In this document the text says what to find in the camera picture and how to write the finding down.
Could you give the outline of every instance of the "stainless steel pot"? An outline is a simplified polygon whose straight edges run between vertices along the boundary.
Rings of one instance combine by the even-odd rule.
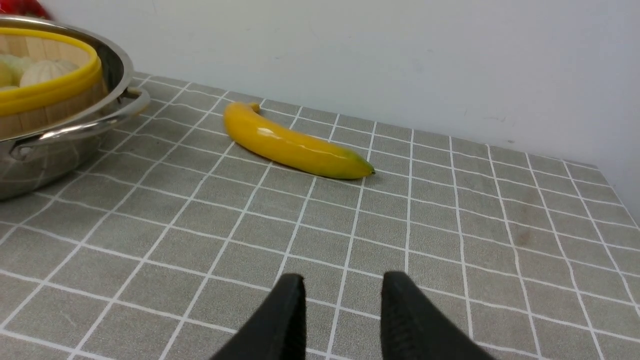
[[[80,39],[95,48],[109,94],[97,104],[59,124],[0,141],[0,200],[33,191],[88,160],[106,131],[139,114],[149,94],[129,84],[133,64],[122,48],[89,31],[21,16],[0,17],[0,27],[36,29]]]

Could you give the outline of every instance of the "pot handle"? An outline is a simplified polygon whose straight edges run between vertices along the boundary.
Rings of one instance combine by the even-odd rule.
[[[122,93],[121,97],[134,100],[118,111],[97,120],[87,122],[85,124],[71,125],[63,127],[62,129],[48,131],[40,135],[38,138],[18,143],[13,148],[12,153],[21,153],[22,150],[27,150],[26,148],[29,147],[50,145],[52,143],[79,140],[99,135],[141,113],[151,102],[149,93],[142,88],[129,87],[124,91],[124,93]]]

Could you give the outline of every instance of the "white wall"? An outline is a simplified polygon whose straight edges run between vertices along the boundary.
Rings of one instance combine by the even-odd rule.
[[[637,0],[41,1],[141,71],[595,163],[640,215]]]

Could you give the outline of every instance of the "white grout line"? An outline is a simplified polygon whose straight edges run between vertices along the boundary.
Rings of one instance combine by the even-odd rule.
[[[474,338],[474,326],[471,319],[471,302],[469,301],[469,285],[467,281],[467,264],[465,263],[465,240],[462,236],[462,223],[460,220],[460,203],[458,201],[458,189],[456,187],[456,167],[453,164],[453,138],[449,137],[449,149],[451,153],[451,175],[453,176],[453,193],[456,198],[456,221],[458,223],[458,236],[460,237],[460,263],[462,265],[462,282],[465,287],[465,302],[467,305],[467,326],[469,338]]]
[[[491,157],[491,150],[489,146],[487,146],[487,153],[489,154],[489,164],[491,165],[491,171],[495,175],[495,168],[493,167],[493,161]],[[520,258],[518,257],[518,251],[516,250],[515,242],[513,241],[513,237],[511,235],[511,227],[508,224],[507,220],[507,211],[504,208],[504,201],[502,200],[502,194],[500,192],[500,185],[498,184],[498,180],[494,179],[495,187],[498,191],[498,198],[500,199],[500,208],[502,209],[502,216],[504,217],[504,224],[507,228],[507,235],[509,236],[509,242],[511,244],[511,248],[513,250],[513,258],[515,260],[516,273],[518,274],[518,278],[520,280],[520,287],[522,288],[522,293],[524,295],[524,302],[527,308],[527,315],[529,315],[529,325],[531,326],[531,332],[533,333],[533,341],[536,345],[536,353],[538,357],[542,356],[540,350],[540,342],[538,341],[538,332],[536,331],[536,325],[533,322],[533,315],[531,313],[531,305],[529,303],[529,297],[527,296],[527,287],[524,284],[524,279],[522,278],[522,272],[520,271]]]
[[[373,123],[372,133],[376,132],[377,122]],[[369,142],[369,152],[367,153],[367,161],[371,158],[371,149],[373,148],[373,139],[375,136],[371,136],[371,140]],[[351,227],[351,236],[349,236],[349,246],[347,248],[347,256],[344,260],[344,270],[342,271],[342,279],[340,280],[340,290],[338,291],[338,300],[336,302],[336,310],[333,314],[333,322],[331,325],[331,333],[329,335],[329,345],[327,346],[326,353],[328,354],[325,360],[329,359],[329,356],[333,350],[333,343],[335,342],[335,333],[338,327],[338,319],[340,317],[340,307],[342,305],[342,296],[344,294],[344,286],[347,282],[347,269],[349,267],[349,261],[351,261],[351,251],[353,250],[353,240],[356,234],[356,227],[358,225],[358,213],[360,212],[360,205],[362,203],[362,194],[364,193],[364,186],[367,181],[367,178],[362,179],[362,183],[360,185],[360,194],[358,195],[358,204],[356,206],[355,216],[353,217],[353,226]]]
[[[571,176],[571,173],[569,172],[569,168],[568,168],[566,162],[563,161],[563,163],[564,163],[564,167],[566,168],[567,173],[569,173],[569,176]],[[573,182],[573,179],[572,179],[572,183],[573,183],[573,186],[575,187],[576,191],[578,191],[578,194],[580,194],[580,191],[578,190],[578,187],[575,185],[575,182]],[[606,242],[604,241],[604,237],[602,236],[602,233],[600,233],[600,229],[598,228],[597,224],[593,220],[593,217],[591,216],[591,212],[590,212],[589,208],[587,207],[587,204],[584,202],[584,199],[582,197],[580,197],[580,201],[582,201],[582,205],[584,206],[584,209],[587,211],[587,215],[589,215],[589,219],[591,220],[591,223],[593,224],[593,227],[595,228],[595,231],[598,234],[598,238],[600,239],[600,241],[604,245],[604,249],[607,251],[607,255],[609,256],[609,259],[613,263],[613,266],[615,267],[616,272],[618,273],[618,275],[620,275],[620,278],[622,279],[622,283],[625,286],[625,290],[627,291],[627,295],[629,296],[629,299],[631,300],[631,302],[634,303],[634,305],[635,305],[634,308],[636,309],[636,313],[638,314],[638,316],[640,316],[640,309],[638,309],[638,307],[637,307],[638,304],[637,304],[636,300],[634,299],[634,296],[633,296],[631,290],[629,289],[629,284],[627,283],[626,278],[620,272],[620,267],[616,263],[616,260],[613,258],[613,255],[611,255],[611,251],[606,246]]]
[[[527,164],[529,165],[529,170],[531,171],[531,175],[533,176],[533,169],[531,168],[531,161],[529,160],[529,155],[525,154],[525,157],[527,158]],[[536,186],[538,186],[538,180],[536,179],[535,176],[533,177],[533,179],[536,182]],[[538,187],[538,193],[539,193],[540,197],[542,198],[543,206],[546,208],[547,207],[547,203],[545,202],[545,198],[542,196],[542,190],[540,189],[540,187]],[[562,254],[564,260],[566,261],[566,265],[569,268],[569,275],[571,276],[571,282],[572,282],[573,287],[575,289],[575,293],[578,295],[578,302],[580,303],[580,308],[582,308],[582,313],[584,314],[584,318],[587,321],[587,325],[589,327],[589,331],[591,332],[591,337],[593,338],[593,342],[596,345],[596,349],[598,350],[598,355],[600,356],[600,359],[604,359],[604,355],[602,354],[602,349],[600,349],[600,344],[598,342],[598,338],[596,337],[595,331],[593,330],[593,326],[591,324],[591,319],[589,318],[589,314],[587,312],[587,309],[584,306],[584,301],[582,300],[582,295],[580,294],[580,291],[578,289],[578,285],[575,282],[575,276],[573,274],[573,267],[571,266],[571,262],[569,261],[569,259],[566,257],[566,254],[564,253],[564,249],[562,247],[562,243],[560,242],[560,239],[558,237],[558,233],[556,232],[556,226],[554,224],[553,219],[551,219],[551,214],[549,213],[548,209],[546,209],[546,212],[547,212],[547,219],[549,220],[549,223],[551,225],[551,230],[553,230],[554,237],[556,238],[556,243],[558,245],[558,248],[560,249],[560,253]]]
[[[177,99],[181,94],[183,93],[183,91],[178,92],[175,97],[173,99]],[[161,108],[160,110],[158,110],[157,113],[160,113],[161,111],[163,111],[164,108]],[[200,119],[199,122],[203,121],[204,118],[206,118],[207,114],[203,115],[202,118]],[[191,130],[189,130],[187,133],[184,134],[184,136],[180,139],[180,142],[182,142],[184,139],[186,139],[189,134],[191,134],[193,128]],[[106,219],[110,214],[112,214],[116,209],[118,209],[130,196],[131,194],[137,189],[137,185],[140,185],[146,178],[147,176],[151,173],[151,171],[153,171],[153,169],[160,164],[161,161],[163,161],[165,158],[167,158],[169,156],[169,154],[178,147],[178,144],[174,145],[172,149],[170,149],[169,151],[167,151],[167,153],[160,158],[158,161],[156,161],[153,165],[151,165],[151,167],[149,167],[149,169],[142,175],[142,177],[140,178],[140,180],[138,180],[138,182],[136,183],[136,186],[134,186],[133,188],[131,188],[131,190],[129,191],[129,193],[108,213],[106,213],[99,221],[98,224],[96,224],[96,226],[89,232],[89,234],[87,234],[87,236],[81,241],[81,244],[85,243],[87,241],[87,239],[93,234],[93,232],[96,230],[96,228],[98,226],[100,226],[100,224],[104,221],[104,219]],[[182,212],[186,209],[187,205],[189,204],[189,201],[185,202],[185,204],[183,205],[183,207],[180,209],[180,211],[178,211],[178,213],[176,214],[176,216],[173,219],[173,222],[176,221],[176,219],[182,214]],[[158,237],[158,239],[156,240],[156,242],[153,244],[153,246],[151,246],[151,249],[148,250],[148,252],[145,254],[143,259],[148,259],[148,257],[151,255],[151,253],[156,249],[156,247],[158,246],[158,244],[160,243],[160,241],[162,241],[162,239],[164,238],[166,232],[168,231],[168,228],[165,228],[164,231],[160,234],[160,236]],[[77,252],[77,250],[80,248],[80,245],[78,245],[76,247],[76,249],[74,249],[74,252]],[[140,261],[138,263],[138,265],[136,266],[136,268],[131,272],[131,274],[129,274],[129,277],[127,278],[127,280],[123,283],[123,285],[120,287],[120,289],[116,292],[116,294],[113,296],[113,299],[110,300],[107,303],[107,306],[105,306],[105,308],[102,310],[102,312],[100,313],[100,315],[98,316],[98,318],[94,321],[94,323],[92,324],[92,326],[89,328],[89,330],[87,331],[87,333],[84,335],[84,337],[82,338],[82,340],[77,344],[76,349],[73,353],[71,353],[68,357],[68,360],[71,360],[74,358],[74,356],[77,354],[78,350],[81,350],[82,347],[84,346],[84,344],[89,340],[89,337],[93,334],[93,332],[96,330],[96,328],[98,327],[98,325],[102,322],[102,320],[104,319],[104,317],[107,315],[107,313],[109,312],[109,310],[111,309],[111,307],[113,306],[113,303],[115,300],[118,299],[118,297],[120,297],[120,295],[124,292],[124,290],[126,289],[126,287],[129,285],[129,283],[133,280],[133,277],[139,272],[140,268],[142,267],[143,262]]]

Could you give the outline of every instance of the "tile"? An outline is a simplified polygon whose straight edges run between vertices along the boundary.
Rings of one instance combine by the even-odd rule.
[[[102,300],[43,287],[6,330],[75,347],[106,306]]]
[[[505,200],[504,211],[506,212],[506,218],[509,219],[509,221],[551,230],[551,223],[549,223],[547,212],[544,209],[522,204],[520,202]]]
[[[342,266],[347,258],[348,247],[349,236],[301,226],[298,228],[290,253]]]
[[[587,326],[575,291],[524,281],[531,312],[548,318]]]
[[[395,125],[383,124],[381,122],[376,125],[376,135],[388,136],[390,138],[411,141],[411,129],[407,129],[406,127],[400,127]]]
[[[325,122],[331,125],[335,123],[335,118],[337,116],[338,115],[335,113],[329,113],[327,111],[315,110],[310,108],[302,108],[302,110],[300,111],[300,117],[303,117],[305,119]]]
[[[363,313],[380,315],[382,279],[357,272],[347,272],[340,305]]]
[[[609,251],[620,271],[640,275],[640,252],[615,247],[609,248]]]
[[[464,296],[462,265],[428,256],[409,254],[407,273],[418,286]]]
[[[533,229],[518,224],[509,224],[513,243],[523,249],[535,250],[546,254],[562,256],[556,236],[550,231]]]
[[[516,276],[506,276],[468,267],[467,283],[471,299],[522,310],[527,309],[522,285]]]
[[[616,192],[608,186],[593,185],[576,181],[575,187],[578,188],[580,195],[585,199],[620,204],[620,200],[618,199]]]
[[[223,154],[231,143],[232,141],[227,135],[194,129],[184,138],[181,144],[195,149]]]
[[[422,293],[444,314],[459,330],[467,336],[469,324],[467,320],[467,302],[464,299],[437,293],[431,290],[420,289]]]
[[[219,97],[201,94],[199,92],[185,91],[182,94],[178,95],[178,98],[176,98],[173,103],[188,105],[192,108],[196,108],[202,111],[209,111],[213,109],[214,105],[216,105],[219,100]]]
[[[218,162],[220,155],[211,154],[198,149],[178,146],[164,159],[167,164],[190,168],[199,172],[209,172]]]
[[[419,161],[413,161],[411,165],[411,171],[413,177],[428,181],[435,181],[437,183],[453,185],[453,175],[451,174],[450,168],[421,163]]]
[[[186,199],[137,188],[116,211],[151,221],[170,223],[187,202]]]
[[[112,297],[138,266],[136,260],[80,248],[51,278],[54,284]]]
[[[451,153],[449,151],[432,149],[430,147],[424,147],[420,145],[413,145],[412,156],[414,160],[426,161],[428,163],[451,167]]]
[[[207,114],[205,118],[198,124],[200,129],[211,130],[217,133],[226,134],[224,122],[221,115]]]
[[[198,200],[214,202],[232,208],[244,209],[255,187],[223,179],[217,176],[209,176],[195,195]]]
[[[503,199],[517,200],[526,204],[542,206],[542,199],[537,188],[524,186],[510,181],[498,180],[500,196]]]
[[[582,201],[577,197],[571,197],[560,193],[548,192],[542,190],[542,196],[545,198],[545,204],[549,210],[562,211],[563,213],[569,213],[579,215],[582,217],[587,216],[587,211],[582,205]]]
[[[554,222],[557,232],[589,240],[599,240],[598,233],[595,227],[593,227],[591,220],[556,213],[554,211],[550,211],[549,215]]]
[[[595,360],[598,349],[588,330],[534,319],[542,356],[547,359]]]
[[[614,268],[603,245],[563,235],[559,235],[558,240],[567,258],[606,268]]]
[[[104,214],[103,211],[80,205],[54,202],[38,216],[27,221],[26,224],[80,241],[91,231]]]
[[[175,221],[175,226],[227,237],[239,217],[240,211],[192,201]]]
[[[371,120],[350,117],[342,114],[340,114],[340,117],[338,118],[338,126],[344,126],[354,130],[366,131],[368,133],[371,133],[373,131],[373,124],[374,122]],[[376,126],[376,133],[379,133],[378,130],[384,129],[385,126],[390,127],[391,125],[378,123],[378,125]]]
[[[474,340],[514,348],[527,352],[536,352],[528,316],[513,310],[471,304],[471,318],[474,327],[483,329],[474,336]]]
[[[326,351],[335,309],[307,301],[307,348]]]
[[[473,211],[488,217],[503,218],[500,199],[495,197],[458,189],[458,204],[460,209]]]
[[[440,135],[440,134],[434,134],[434,133],[430,133],[428,131],[415,130],[413,132],[413,142],[417,143],[417,144],[420,144],[420,145],[437,147],[438,149],[449,150],[449,137],[448,136]]]
[[[318,177],[311,192],[311,199],[322,200],[355,208],[358,205],[360,189],[339,181]]]
[[[406,243],[406,222],[368,213],[359,213],[355,236],[404,248]]]
[[[568,288],[573,287],[569,267],[564,259],[552,258],[526,250],[518,251],[518,257],[523,277]]]
[[[264,103],[262,103],[262,108],[271,109],[289,115],[296,115],[300,110],[300,107],[298,105],[287,104],[286,102],[274,100],[265,100]]]
[[[390,270],[404,269],[404,251],[354,239],[348,266],[382,276]]]
[[[623,340],[604,334],[596,334],[602,354],[606,359],[624,359],[629,354],[640,352],[640,343]]]
[[[131,191],[132,186],[98,175],[85,175],[60,194],[63,200],[82,202],[100,209],[113,209]]]
[[[400,196],[407,196],[407,194],[409,194],[409,178],[378,172],[375,176],[366,178],[364,187]]]
[[[249,204],[249,211],[270,217],[297,221],[304,199],[301,197],[259,188]]]
[[[629,301],[625,285],[617,272],[576,263],[571,266],[575,284],[580,291]]]
[[[313,177],[302,172],[291,172],[280,168],[269,169],[262,186],[295,195],[307,196]]]
[[[186,322],[165,359],[208,359],[217,353],[232,336],[233,334],[229,332]]]
[[[82,350],[115,359],[155,359],[178,320],[114,304]]]
[[[407,158],[411,154],[410,143],[381,136],[374,136],[372,149]]]
[[[640,230],[601,222],[597,222],[596,226],[604,242],[640,250]]]
[[[158,164],[142,181],[142,186],[181,196],[191,196],[205,176],[199,172]]]
[[[168,119],[154,119],[144,125],[137,133],[140,135],[152,135],[169,142],[178,142],[187,135],[190,127]]]
[[[175,145],[158,138],[147,135],[136,135],[123,143],[118,148],[118,151],[157,161],[169,152],[173,146]]]
[[[206,273],[222,244],[219,239],[169,229],[149,260]]]
[[[335,304],[342,282],[342,269],[311,261],[288,258],[283,274],[300,274],[305,278],[307,298]]]
[[[456,194],[451,186],[429,183],[418,179],[411,182],[411,198],[435,202],[445,206],[456,205]]]
[[[110,214],[86,243],[127,255],[143,257],[156,242],[163,225]]]
[[[240,329],[267,295],[268,292],[263,290],[209,279],[189,318],[229,329]]]
[[[587,181],[589,183],[596,183],[602,185],[609,185],[604,175],[599,170],[577,166],[574,164],[567,164],[566,167],[571,173],[571,177],[574,180]]]
[[[436,204],[427,204],[425,202],[412,200],[411,221],[439,227],[441,229],[458,231],[456,210]]]
[[[19,340],[5,335],[0,335],[0,357],[12,360],[64,360],[69,356],[68,352],[46,347],[25,340]]]
[[[143,264],[119,299],[153,310],[182,316],[203,277],[180,270]]]
[[[232,239],[243,243],[285,251],[293,235],[295,224],[245,214]]]
[[[333,127],[331,125],[321,124],[315,121],[298,119],[291,129],[299,133],[328,140],[329,136],[331,136]]]
[[[236,243],[229,243],[218,261],[214,275],[258,286],[271,287],[283,255]]]
[[[406,219],[407,198],[365,189],[362,192],[360,209],[388,217]]]
[[[36,282],[0,274],[0,288],[9,289],[9,291],[0,293],[0,322],[3,322],[31,294],[36,286],[38,286]]]
[[[594,329],[640,338],[640,317],[633,306],[589,295],[583,295],[582,301]]]
[[[492,241],[465,236],[465,262],[489,270],[517,274],[513,248]]]
[[[536,181],[538,182],[538,186],[541,189],[547,189],[554,192],[565,193],[568,195],[578,195],[570,179],[543,174],[537,171],[534,171],[533,174],[536,176]]]
[[[91,173],[108,175],[117,180],[135,184],[153,164],[153,161],[130,154],[108,154],[91,170]]]
[[[509,243],[504,221],[460,211],[460,226],[463,234]]]
[[[46,278],[76,247],[45,234],[18,228],[0,244],[0,268],[37,279]]]
[[[471,155],[471,156],[477,156],[483,159],[489,159],[486,145],[483,145],[481,143],[470,142],[464,139],[451,138],[451,146],[454,152],[460,152],[465,155]]]
[[[350,359],[382,359],[380,322],[376,319],[341,311],[335,330],[332,352]]]
[[[498,179],[510,180],[519,184],[531,186],[536,185],[533,181],[531,171],[529,170],[500,163],[493,163],[493,169],[495,171],[495,177]]]
[[[409,249],[460,261],[460,236],[456,233],[411,224]]]
[[[343,234],[351,234],[355,214],[355,210],[352,209],[309,200],[301,223]]]
[[[453,154],[453,167],[458,170],[477,172],[478,174],[493,177],[491,163],[487,160],[470,158],[468,156]]]
[[[336,127],[333,131],[332,141],[340,143],[348,143],[350,145],[369,148],[371,143],[371,135],[361,133],[359,131],[344,129],[342,127]]]
[[[559,160],[543,158],[542,156],[529,155],[529,161],[531,162],[531,168],[533,170],[547,172],[558,176],[568,177],[564,163]]]
[[[601,202],[584,201],[594,220],[614,222],[616,224],[635,226],[633,219],[622,206],[602,204]]]
[[[385,154],[384,152],[372,151],[369,156],[369,162],[375,165],[376,170],[409,176],[409,159]]]
[[[488,195],[498,196],[495,180],[486,176],[456,170],[456,186],[467,188]]]
[[[200,84],[194,84],[194,83],[190,83],[187,86],[186,90],[190,90],[190,91],[199,91],[199,92],[203,92],[207,95],[213,95],[213,96],[222,96],[225,95],[224,90],[219,89],[219,88],[213,88],[211,86],[205,86],[205,85],[200,85]]]

